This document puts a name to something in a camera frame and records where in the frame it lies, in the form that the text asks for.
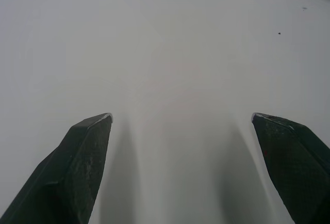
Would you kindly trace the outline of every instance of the white surface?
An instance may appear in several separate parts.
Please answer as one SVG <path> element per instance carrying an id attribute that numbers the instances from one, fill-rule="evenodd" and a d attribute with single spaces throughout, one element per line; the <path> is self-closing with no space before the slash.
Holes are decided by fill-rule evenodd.
<path id="1" fill-rule="evenodd" d="M 70 126 L 112 112 L 90 223 L 293 223 L 250 119 L 330 144 L 329 17 L 330 0 L 0 0 L 0 212 Z"/>

